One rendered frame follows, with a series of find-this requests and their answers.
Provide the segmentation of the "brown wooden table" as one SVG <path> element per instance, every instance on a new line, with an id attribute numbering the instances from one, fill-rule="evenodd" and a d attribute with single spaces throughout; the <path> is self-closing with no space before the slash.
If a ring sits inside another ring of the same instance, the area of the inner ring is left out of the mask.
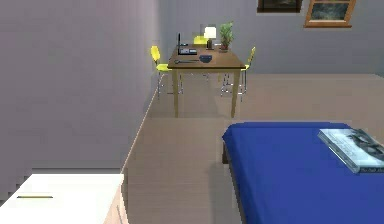
<path id="1" fill-rule="evenodd" d="M 226 52 L 221 51 L 219 47 L 215 47 L 213 50 L 207 50 L 204 45 L 194 45 L 194 48 L 197 50 L 197 55 L 178 55 L 177 48 L 175 48 L 168 62 L 168 68 L 171 70 L 173 84 L 174 116 L 176 118 L 179 117 L 178 78 L 180 74 L 232 73 L 233 87 L 230 116 L 234 118 L 236 113 L 240 73 L 241 70 L 245 68 L 245 64 L 230 49 Z M 174 63 L 174 60 L 199 60 L 200 55 L 212 55 L 211 62 L 203 63 L 199 61 L 197 63 Z"/>

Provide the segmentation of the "black laptop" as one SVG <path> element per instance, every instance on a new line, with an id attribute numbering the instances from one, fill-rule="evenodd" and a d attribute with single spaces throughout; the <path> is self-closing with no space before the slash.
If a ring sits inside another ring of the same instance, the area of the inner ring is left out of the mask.
<path id="1" fill-rule="evenodd" d="M 178 55 L 197 55 L 197 50 L 188 48 L 188 44 L 181 42 L 181 34 L 178 33 L 177 53 Z"/>

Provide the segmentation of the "white table lamp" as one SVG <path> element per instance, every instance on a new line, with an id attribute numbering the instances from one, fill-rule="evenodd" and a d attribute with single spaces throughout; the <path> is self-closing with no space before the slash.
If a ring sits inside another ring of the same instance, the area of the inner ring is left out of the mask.
<path id="1" fill-rule="evenodd" d="M 216 38 L 216 28 L 206 27 L 204 29 L 204 37 L 207 39 L 207 49 L 212 50 L 213 40 Z"/>

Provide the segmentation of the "green potted plant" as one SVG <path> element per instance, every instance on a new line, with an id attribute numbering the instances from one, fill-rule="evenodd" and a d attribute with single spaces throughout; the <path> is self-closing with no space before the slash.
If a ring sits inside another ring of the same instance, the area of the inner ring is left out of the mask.
<path id="1" fill-rule="evenodd" d="M 221 50 L 226 51 L 229 48 L 229 45 L 233 41 L 233 32 L 232 32 L 233 22 L 227 22 L 220 25 L 220 41 L 221 41 Z"/>

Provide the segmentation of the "blue bed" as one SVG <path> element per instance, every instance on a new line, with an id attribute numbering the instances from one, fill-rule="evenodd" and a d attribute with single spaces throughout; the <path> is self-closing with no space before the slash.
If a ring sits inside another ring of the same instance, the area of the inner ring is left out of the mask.
<path id="1" fill-rule="evenodd" d="M 354 174 L 319 139 L 332 122 L 242 122 L 224 132 L 246 224 L 384 224 L 384 173 Z"/>

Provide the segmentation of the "dark framed picture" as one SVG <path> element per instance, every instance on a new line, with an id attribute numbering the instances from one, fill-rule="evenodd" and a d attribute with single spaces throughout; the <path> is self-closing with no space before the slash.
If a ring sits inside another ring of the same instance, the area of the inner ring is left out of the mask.
<path id="1" fill-rule="evenodd" d="M 258 13 L 299 13 L 303 0 L 258 0 Z"/>

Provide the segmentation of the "grey book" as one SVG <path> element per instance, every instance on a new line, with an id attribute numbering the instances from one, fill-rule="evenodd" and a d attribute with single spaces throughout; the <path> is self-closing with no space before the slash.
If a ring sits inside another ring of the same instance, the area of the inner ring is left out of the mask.
<path id="1" fill-rule="evenodd" d="M 318 137 L 353 173 L 384 173 L 384 145 L 362 129 L 321 129 Z"/>

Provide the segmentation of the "wooden framed window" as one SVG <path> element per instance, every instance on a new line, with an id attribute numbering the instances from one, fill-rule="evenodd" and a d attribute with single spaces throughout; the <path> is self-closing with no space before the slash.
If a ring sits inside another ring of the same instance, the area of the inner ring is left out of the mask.
<path id="1" fill-rule="evenodd" d="M 304 28 L 351 28 L 356 0 L 310 0 Z"/>

